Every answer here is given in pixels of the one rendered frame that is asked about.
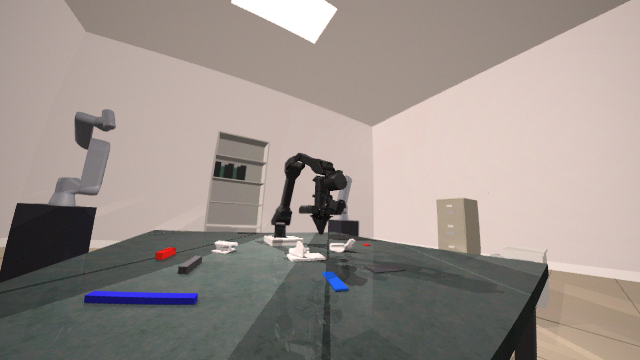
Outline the small red block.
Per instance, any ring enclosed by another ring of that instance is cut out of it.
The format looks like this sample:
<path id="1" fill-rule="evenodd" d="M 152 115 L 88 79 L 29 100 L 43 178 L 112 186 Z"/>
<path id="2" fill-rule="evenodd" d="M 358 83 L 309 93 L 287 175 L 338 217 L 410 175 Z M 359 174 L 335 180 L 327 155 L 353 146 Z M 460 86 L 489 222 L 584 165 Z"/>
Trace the small red block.
<path id="1" fill-rule="evenodd" d="M 165 250 L 162 249 L 161 251 L 155 253 L 155 259 L 163 260 L 167 257 L 170 257 L 171 255 L 174 255 L 175 252 L 176 252 L 175 248 L 171 248 L 171 247 L 168 247 Z"/>

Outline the blue flat bar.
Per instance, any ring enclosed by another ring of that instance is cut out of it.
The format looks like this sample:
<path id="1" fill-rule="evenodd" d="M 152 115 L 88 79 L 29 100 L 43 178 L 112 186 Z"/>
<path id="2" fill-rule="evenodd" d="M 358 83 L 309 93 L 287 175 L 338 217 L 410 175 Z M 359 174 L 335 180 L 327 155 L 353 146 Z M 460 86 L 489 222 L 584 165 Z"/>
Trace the blue flat bar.
<path id="1" fill-rule="evenodd" d="M 114 304 L 170 304 L 194 305 L 198 300 L 198 293 L 143 293 L 143 292 L 108 292 L 92 291 L 85 295 L 85 303 L 114 303 Z"/>

